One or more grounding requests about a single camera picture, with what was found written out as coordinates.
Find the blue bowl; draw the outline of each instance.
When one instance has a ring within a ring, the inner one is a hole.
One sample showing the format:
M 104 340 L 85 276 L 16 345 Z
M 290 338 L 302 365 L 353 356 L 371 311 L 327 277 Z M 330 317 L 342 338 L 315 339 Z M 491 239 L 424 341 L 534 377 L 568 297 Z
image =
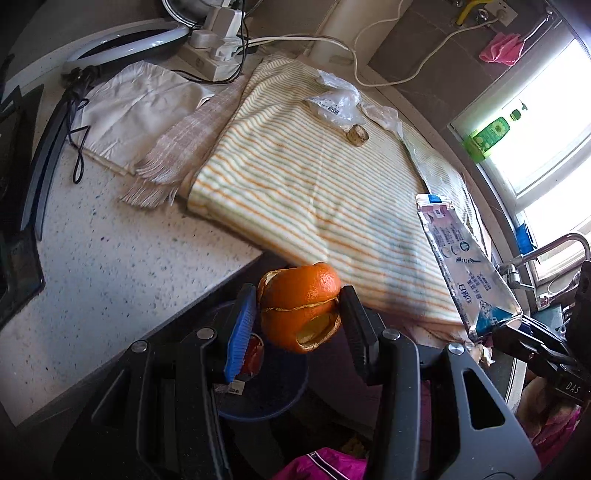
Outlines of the blue bowl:
M 228 313 L 234 302 L 223 303 L 211 312 Z M 307 355 L 287 352 L 272 345 L 261 332 L 260 318 L 252 329 L 265 343 L 261 371 L 246 382 L 242 395 L 215 394 L 217 413 L 228 420 L 269 420 L 289 410 L 301 397 L 308 383 Z

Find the striped blanket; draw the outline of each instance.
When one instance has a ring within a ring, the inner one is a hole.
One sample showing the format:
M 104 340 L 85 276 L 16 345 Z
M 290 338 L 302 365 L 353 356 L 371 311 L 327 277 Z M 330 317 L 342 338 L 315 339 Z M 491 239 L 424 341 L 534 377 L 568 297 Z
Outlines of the striped blanket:
M 328 262 L 366 306 L 441 339 L 463 337 L 418 220 L 415 195 L 426 192 L 423 180 L 401 143 L 376 124 L 365 125 L 369 141 L 354 147 L 314 117 L 302 100 L 324 91 L 316 76 L 296 60 L 271 56 L 261 63 L 194 180 L 189 209 L 293 264 Z M 415 161 L 435 173 L 432 193 L 451 198 L 476 226 L 459 173 L 413 127 L 404 125 L 404 135 Z

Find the window frame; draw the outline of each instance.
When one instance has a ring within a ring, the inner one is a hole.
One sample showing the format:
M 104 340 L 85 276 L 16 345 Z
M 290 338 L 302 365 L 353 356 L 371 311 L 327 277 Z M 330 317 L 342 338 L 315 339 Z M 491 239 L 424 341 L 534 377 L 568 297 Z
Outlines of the window frame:
M 565 22 L 559 21 L 552 25 L 534 45 L 528 48 L 514 67 L 510 68 L 451 122 L 451 130 L 459 138 L 466 138 L 476 131 L 490 118 L 492 111 L 497 111 L 499 106 L 505 107 L 518 97 L 519 93 L 543 72 L 547 65 L 554 61 L 572 41 L 576 40 Z M 525 220 L 524 209 L 544 196 L 590 158 L 591 124 L 562 152 L 540 167 L 537 170 L 538 175 L 533 173 L 526 181 L 522 182 L 523 184 L 519 186 L 517 192 L 493 162 L 483 162 L 477 167 L 490 179 L 516 228 Z M 580 226 L 584 231 L 591 232 L 591 216 Z M 559 253 L 567 247 L 568 245 L 565 245 L 553 252 Z M 568 261 L 560 264 L 559 268 L 544 273 L 543 276 L 539 275 L 537 268 L 532 268 L 534 284 L 538 286 L 559 277 L 575 267 L 583 257 L 582 253 L 570 257 Z

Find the white cloth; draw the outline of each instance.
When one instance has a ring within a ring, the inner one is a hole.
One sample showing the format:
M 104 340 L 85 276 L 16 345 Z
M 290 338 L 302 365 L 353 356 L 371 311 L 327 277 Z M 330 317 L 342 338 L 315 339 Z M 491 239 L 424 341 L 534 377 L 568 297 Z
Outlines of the white cloth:
M 177 73 L 139 61 L 91 90 L 74 127 L 90 125 L 84 144 L 89 157 L 133 174 L 162 134 L 212 96 Z

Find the white speckled countertop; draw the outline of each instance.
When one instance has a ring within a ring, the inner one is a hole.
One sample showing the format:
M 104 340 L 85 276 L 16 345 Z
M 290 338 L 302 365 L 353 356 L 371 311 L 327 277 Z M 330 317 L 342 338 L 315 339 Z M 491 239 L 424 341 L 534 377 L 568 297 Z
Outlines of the white speckled countertop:
M 58 77 L 40 79 L 36 138 L 61 96 Z M 123 178 L 90 160 L 74 185 L 74 164 L 65 147 L 38 244 L 45 290 L 0 332 L 0 401 L 15 424 L 261 254 L 181 205 L 119 203 Z

